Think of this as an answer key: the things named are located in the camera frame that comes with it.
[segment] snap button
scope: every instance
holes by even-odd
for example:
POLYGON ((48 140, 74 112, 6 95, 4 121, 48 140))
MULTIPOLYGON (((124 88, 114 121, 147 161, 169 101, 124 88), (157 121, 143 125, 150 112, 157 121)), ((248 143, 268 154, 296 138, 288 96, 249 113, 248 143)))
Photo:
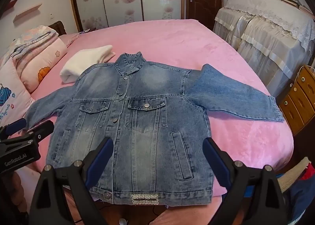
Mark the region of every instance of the snap button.
POLYGON ((111 199, 111 193, 106 192, 106 193, 105 193, 105 199, 106 199, 106 200, 111 199))

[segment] drawer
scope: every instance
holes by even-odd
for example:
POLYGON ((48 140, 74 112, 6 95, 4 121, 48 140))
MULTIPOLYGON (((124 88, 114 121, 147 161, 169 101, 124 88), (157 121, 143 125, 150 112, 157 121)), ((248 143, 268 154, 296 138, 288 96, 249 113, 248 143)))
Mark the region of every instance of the drawer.
POLYGON ((299 74, 297 82, 301 86, 304 93, 310 100, 311 105, 315 109, 315 79, 311 75, 311 72, 303 67, 299 74))
POLYGON ((303 123, 306 124, 314 116, 315 112, 313 106, 298 83, 295 82, 292 86, 289 96, 302 117, 303 123))
POLYGON ((281 102, 280 108, 293 135, 297 134, 297 132, 303 128, 304 123, 289 95, 287 95, 281 102))

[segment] wooden headboard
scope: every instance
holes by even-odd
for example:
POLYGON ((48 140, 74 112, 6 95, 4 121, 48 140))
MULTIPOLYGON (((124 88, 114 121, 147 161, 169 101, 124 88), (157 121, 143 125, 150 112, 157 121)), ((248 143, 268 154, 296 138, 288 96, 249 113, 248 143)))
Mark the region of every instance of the wooden headboard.
POLYGON ((67 34, 65 31, 65 27, 63 26, 61 21, 57 21, 54 24, 49 25, 48 27, 56 30, 59 36, 67 34))

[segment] denim jacket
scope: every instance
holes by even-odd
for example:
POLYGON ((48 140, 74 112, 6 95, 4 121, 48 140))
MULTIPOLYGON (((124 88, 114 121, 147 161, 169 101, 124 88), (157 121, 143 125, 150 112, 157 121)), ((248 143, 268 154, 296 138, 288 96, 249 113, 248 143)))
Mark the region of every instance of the denim jacket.
POLYGON ((208 204, 213 173, 202 142, 211 136, 206 111, 283 121, 275 98, 224 76, 148 62, 140 52, 96 64, 73 86, 32 104, 27 128, 57 113, 46 162, 71 165, 104 136, 114 153, 91 195, 114 204, 208 204))

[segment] jacket collar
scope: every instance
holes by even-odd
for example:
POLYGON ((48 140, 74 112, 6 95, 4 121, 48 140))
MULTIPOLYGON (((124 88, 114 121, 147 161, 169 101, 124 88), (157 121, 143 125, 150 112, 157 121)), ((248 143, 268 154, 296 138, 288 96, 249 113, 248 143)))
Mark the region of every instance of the jacket collar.
POLYGON ((115 62, 115 66, 122 76, 127 76, 141 69, 144 63, 145 59, 141 52, 137 52, 136 54, 124 53, 119 56, 115 62))

